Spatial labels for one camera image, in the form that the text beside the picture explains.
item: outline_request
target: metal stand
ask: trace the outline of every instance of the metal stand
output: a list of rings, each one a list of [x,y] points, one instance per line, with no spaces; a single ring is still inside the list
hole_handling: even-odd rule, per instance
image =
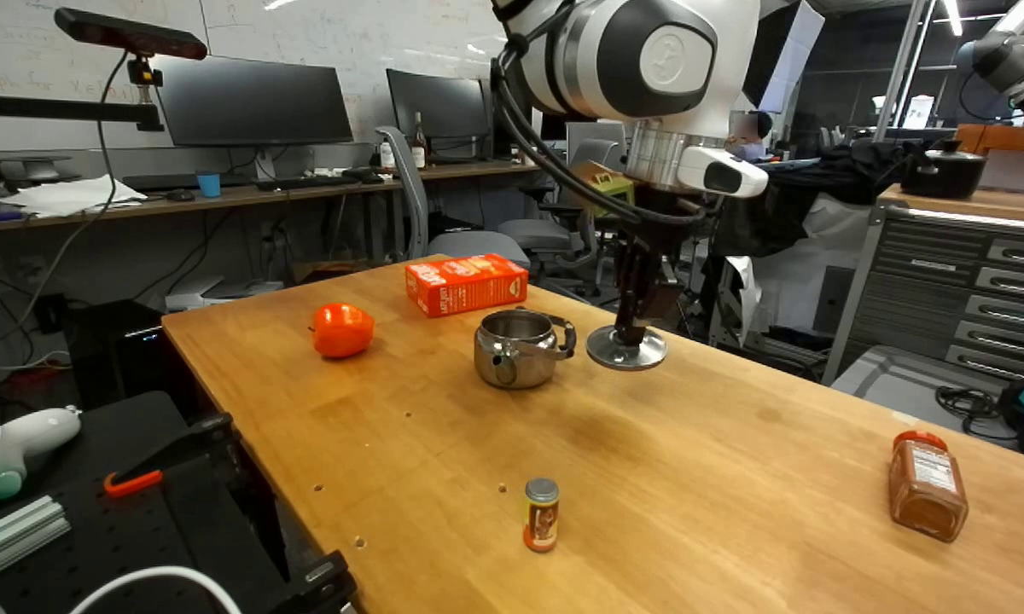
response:
[[[637,238],[622,238],[613,266],[617,322],[587,338],[587,354],[617,373],[657,368],[667,357],[667,341],[637,322],[637,311],[657,286],[658,254]]]

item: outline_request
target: orange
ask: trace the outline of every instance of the orange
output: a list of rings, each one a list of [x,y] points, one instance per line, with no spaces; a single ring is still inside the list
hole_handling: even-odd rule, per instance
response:
[[[372,346],[376,322],[356,305],[332,301],[312,316],[312,341],[322,357],[351,357]]]

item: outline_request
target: computer monitor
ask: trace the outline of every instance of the computer monitor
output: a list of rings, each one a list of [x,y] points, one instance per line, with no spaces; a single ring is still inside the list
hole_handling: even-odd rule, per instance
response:
[[[161,112],[179,147],[349,142],[351,125],[329,66],[279,66],[211,54],[153,57]]]
[[[429,162],[490,156],[490,100],[483,80],[419,77],[386,70],[396,125],[412,132],[417,115],[429,141]]]

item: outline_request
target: wooden tabletop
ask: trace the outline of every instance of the wooden tabletop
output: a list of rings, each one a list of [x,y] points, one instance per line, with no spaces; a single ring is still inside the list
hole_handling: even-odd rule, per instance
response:
[[[537,173],[533,165],[519,162],[478,162],[478,165],[429,165],[419,170],[422,181],[500,181],[500,178],[529,178]],[[292,188],[292,193],[259,193],[259,188],[227,188],[223,199],[146,199],[133,204],[113,204],[106,221],[121,220],[161,220],[161,215],[195,215],[195,213],[232,213],[232,208],[271,208],[271,204],[308,204],[308,202],[332,202],[349,194],[389,194],[401,193],[401,181],[386,178],[381,185],[336,185],[336,188]],[[62,220],[16,220],[0,221],[0,232],[25,232],[25,229],[51,229],[51,224],[79,224],[88,215],[62,215]]]
[[[893,185],[881,199],[899,202],[911,213],[943,213],[943,215],[979,215],[979,220],[999,220],[999,221],[1024,221],[1024,194],[1013,194],[1013,193],[976,193],[972,199],[924,199],[924,194],[903,194]]]
[[[380,341],[312,353],[308,316],[351,301]],[[581,338],[604,311],[529,289]],[[484,315],[428,322],[402,266],[339,278],[163,328],[370,612],[1018,612],[1024,456],[946,435],[971,520],[934,543],[886,520],[909,418],[667,334],[651,373],[581,347],[533,393],[484,386]],[[523,486],[560,486],[560,543],[523,547]]]

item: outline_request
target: light fixture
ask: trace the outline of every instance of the light fixture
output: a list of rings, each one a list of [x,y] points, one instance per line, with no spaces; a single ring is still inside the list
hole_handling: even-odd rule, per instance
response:
[[[949,16],[952,37],[963,37],[958,0],[946,0],[946,16]]]

